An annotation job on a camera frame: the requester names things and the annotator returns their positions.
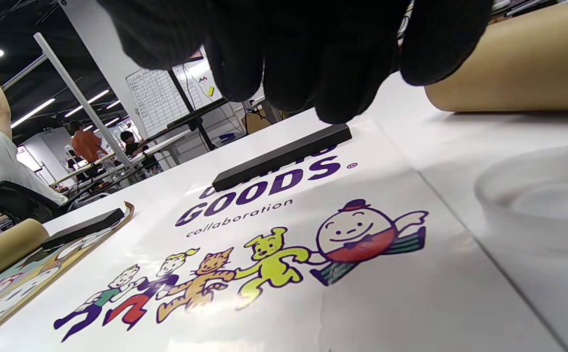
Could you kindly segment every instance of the clear plastic container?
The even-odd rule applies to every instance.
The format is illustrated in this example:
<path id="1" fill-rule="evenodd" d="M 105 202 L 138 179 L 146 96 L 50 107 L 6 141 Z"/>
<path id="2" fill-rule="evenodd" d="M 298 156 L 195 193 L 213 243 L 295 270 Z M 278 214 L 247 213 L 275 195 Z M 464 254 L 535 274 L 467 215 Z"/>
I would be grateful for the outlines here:
<path id="1" fill-rule="evenodd" d="M 568 147 L 492 165 L 476 180 L 475 193 L 498 239 L 568 250 Z"/>

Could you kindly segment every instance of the brown paper roll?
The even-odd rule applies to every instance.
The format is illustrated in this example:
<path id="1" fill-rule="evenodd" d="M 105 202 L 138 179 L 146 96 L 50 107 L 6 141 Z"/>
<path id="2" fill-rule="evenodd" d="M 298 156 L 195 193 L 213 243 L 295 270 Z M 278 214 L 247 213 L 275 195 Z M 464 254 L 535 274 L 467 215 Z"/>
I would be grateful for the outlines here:
<path id="1" fill-rule="evenodd" d="M 33 219 L 27 219 L 0 234 L 0 273 L 31 254 L 49 238 L 45 228 Z"/>
<path id="2" fill-rule="evenodd" d="M 568 2 L 489 26 L 462 67 L 425 91 L 444 111 L 568 110 Z"/>

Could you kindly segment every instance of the colorful poster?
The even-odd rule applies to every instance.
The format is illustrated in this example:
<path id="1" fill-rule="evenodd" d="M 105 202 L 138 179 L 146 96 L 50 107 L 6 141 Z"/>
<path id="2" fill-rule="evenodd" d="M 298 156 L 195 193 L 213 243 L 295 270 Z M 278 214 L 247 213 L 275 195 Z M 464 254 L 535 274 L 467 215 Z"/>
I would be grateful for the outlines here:
<path id="1" fill-rule="evenodd" d="M 125 203 L 123 212 L 123 218 L 111 227 L 49 250 L 39 249 L 0 274 L 0 323 L 127 223 L 134 214 L 134 206 Z"/>
<path id="2" fill-rule="evenodd" d="M 233 189 L 193 185 L 129 253 L 52 290 L 34 336 L 68 351 L 559 352 L 377 127 L 351 129 Z"/>

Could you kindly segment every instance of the white t-shirt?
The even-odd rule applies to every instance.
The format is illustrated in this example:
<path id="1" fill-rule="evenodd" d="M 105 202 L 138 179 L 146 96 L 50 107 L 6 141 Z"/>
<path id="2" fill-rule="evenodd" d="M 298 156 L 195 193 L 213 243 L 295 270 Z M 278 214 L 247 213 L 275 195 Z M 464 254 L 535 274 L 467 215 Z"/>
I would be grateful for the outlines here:
<path id="1" fill-rule="evenodd" d="M 0 132 L 0 182 L 9 181 L 33 190 L 59 205 L 68 198 L 47 186 L 34 172 L 16 160 L 16 145 L 3 132 Z"/>

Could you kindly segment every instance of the orange shirt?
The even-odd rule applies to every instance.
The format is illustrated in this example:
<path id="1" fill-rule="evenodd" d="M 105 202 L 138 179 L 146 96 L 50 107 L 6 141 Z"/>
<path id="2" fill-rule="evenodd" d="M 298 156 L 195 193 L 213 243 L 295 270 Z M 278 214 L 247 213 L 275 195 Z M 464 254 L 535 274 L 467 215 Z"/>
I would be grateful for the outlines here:
<path id="1" fill-rule="evenodd" d="M 71 144 L 75 152 L 83 156 L 89 163 L 99 160 L 98 150 L 101 150 L 103 154 L 107 154 L 101 147 L 101 138 L 95 136 L 90 131 L 76 132 L 73 140 L 71 140 Z"/>

